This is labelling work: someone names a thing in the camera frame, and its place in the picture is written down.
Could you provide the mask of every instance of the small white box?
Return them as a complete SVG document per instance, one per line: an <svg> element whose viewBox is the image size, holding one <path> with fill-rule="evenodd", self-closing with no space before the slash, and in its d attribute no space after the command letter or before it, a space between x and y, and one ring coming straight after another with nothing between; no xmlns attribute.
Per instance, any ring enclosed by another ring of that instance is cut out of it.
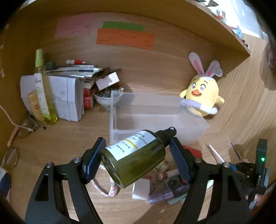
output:
<svg viewBox="0 0 276 224"><path fill-rule="evenodd" d="M109 87L117 82L119 82L119 78L116 72L113 72L103 79L99 79L96 81L96 85L99 88L99 90L103 90L106 87Z"/></svg>
<svg viewBox="0 0 276 224"><path fill-rule="evenodd" d="M133 184L132 198L138 200L148 200L150 193L150 180L139 179Z"/></svg>

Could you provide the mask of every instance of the orange paper note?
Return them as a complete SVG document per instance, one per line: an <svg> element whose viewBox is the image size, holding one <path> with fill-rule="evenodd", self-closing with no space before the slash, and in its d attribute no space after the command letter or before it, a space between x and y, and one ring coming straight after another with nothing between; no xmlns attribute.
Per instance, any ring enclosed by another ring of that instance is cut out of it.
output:
<svg viewBox="0 0 276 224"><path fill-rule="evenodd" d="M96 44L124 45L151 50L155 35L145 32L120 29L98 29Z"/></svg>

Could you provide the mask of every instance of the marker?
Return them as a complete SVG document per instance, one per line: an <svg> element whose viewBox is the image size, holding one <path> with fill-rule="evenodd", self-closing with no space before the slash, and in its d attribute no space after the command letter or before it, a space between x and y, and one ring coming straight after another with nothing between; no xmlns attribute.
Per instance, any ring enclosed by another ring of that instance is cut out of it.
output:
<svg viewBox="0 0 276 224"><path fill-rule="evenodd" d="M67 60L66 64L68 65L84 65L87 64L87 62L79 61L79 60Z"/></svg>
<svg viewBox="0 0 276 224"><path fill-rule="evenodd" d="M158 174L157 179L158 180L163 180L163 179L167 179L167 178L170 178L170 177L175 177L177 175L179 175L178 169L160 173L160 174Z"/></svg>

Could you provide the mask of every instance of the bunny ears headband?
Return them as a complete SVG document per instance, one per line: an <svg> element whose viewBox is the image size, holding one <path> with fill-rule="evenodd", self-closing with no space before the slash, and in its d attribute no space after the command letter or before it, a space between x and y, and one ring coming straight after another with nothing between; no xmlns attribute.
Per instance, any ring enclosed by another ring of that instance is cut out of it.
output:
<svg viewBox="0 0 276 224"><path fill-rule="evenodd" d="M207 71L204 73L201 60L199 56L195 52L191 52L189 54L189 60L194 67L194 69L197 71L197 77L203 77L205 79L214 80L212 77L214 75L221 77L222 76L222 70L220 68L218 61L212 61L209 65Z"/></svg>

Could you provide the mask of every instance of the plush toy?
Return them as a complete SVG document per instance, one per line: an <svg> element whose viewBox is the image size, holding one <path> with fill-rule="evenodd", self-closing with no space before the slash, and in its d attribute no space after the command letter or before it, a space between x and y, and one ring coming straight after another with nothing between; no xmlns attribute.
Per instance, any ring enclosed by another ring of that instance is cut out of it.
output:
<svg viewBox="0 0 276 224"><path fill-rule="evenodd" d="M180 93L183 99L182 105L192 106L201 116L216 114L215 103L223 104L224 99L219 96L219 87L212 76L222 76L218 61L212 61L209 68L204 73L199 56L195 52L189 54L189 60L197 71L188 88Z"/></svg>

